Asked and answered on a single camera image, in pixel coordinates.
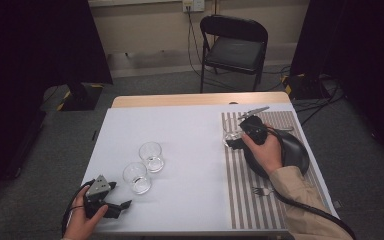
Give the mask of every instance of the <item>electrical outlet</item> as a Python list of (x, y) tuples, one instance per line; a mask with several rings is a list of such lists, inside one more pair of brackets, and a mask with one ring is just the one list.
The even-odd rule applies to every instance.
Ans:
[(187, 13), (188, 9), (189, 12), (193, 12), (193, 0), (183, 0), (183, 12)]
[(183, 12), (203, 12), (205, 10), (205, 0), (183, 0)]
[(193, 10), (194, 12), (203, 12), (205, 10), (205, 0), (194, 0)]

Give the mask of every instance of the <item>baseboard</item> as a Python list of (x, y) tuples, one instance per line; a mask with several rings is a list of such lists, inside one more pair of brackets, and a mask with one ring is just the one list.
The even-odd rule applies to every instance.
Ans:
[[(269, 45), (264, 66), (291, 64), (296, 45), (296, 43)], [(113, 78), (185, 72), (194, 69), (199, 73), (201, 69), (196, 49), (115, 53), (108, 55), (107, 61)]]

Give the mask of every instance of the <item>chair backrest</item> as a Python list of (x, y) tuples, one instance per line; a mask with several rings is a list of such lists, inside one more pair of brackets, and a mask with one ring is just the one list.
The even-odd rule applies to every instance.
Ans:
[(267, 30), (254, 20), (210, 15), (201, 20), (200, 27), (205, 40), (205, 33), (207, 33), (220, 37), (264, 42), (267, 44)]

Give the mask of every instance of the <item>gray carpet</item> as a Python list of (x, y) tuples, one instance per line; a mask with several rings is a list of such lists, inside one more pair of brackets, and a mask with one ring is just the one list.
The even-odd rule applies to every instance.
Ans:
[[(282, 67), (266, 67), (265, 71), (276, 72)], [(206, 76), (223, 79), (235, 88), (252, 88), (251, 76), (235, 73)], [(278, 85), (279, 76), (264, 74), (258, 90)], [(242, 82), (237, 84), (234, 81), (237, 79)], [(106, 110), (116, 96), (198, 93), (199, 77), (194, 72), (184, 72), (114, 79), (114, 85), (104, 87), (94, 111), (56, 111), (67, 88), (55, 89), (45, 94), (47, 100), (42, 109), (47, 116), (21, 175), (0, 183), (0, 239), (60, 238), (61, 217), (83, 179), (95, 145), (93, 134), (99, 133)], [(230, 91), (211, 85), (204, 89), (205, 92)], [(297, 102), (300, 105), (296, 109), (308, 102)], [(304, 121), (313, 111), (298, 116)], [(384, 239), (384, 147), (371, 137), (364, 117), (343, 98), (323, 108), (303, 129), (332, 199), (342, 203), (338, 209), (340, 217), (353, 228), (358, 239)], [(92, 239), (139, 238), (94, 235)]]

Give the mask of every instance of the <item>wooden table edge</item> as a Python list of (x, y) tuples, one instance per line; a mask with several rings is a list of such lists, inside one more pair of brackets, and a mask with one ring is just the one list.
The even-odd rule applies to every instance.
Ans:
[(204, 93), (172, 95), (119, 96), (112, 108), (217, 104), (291, 103), (285, 92)]

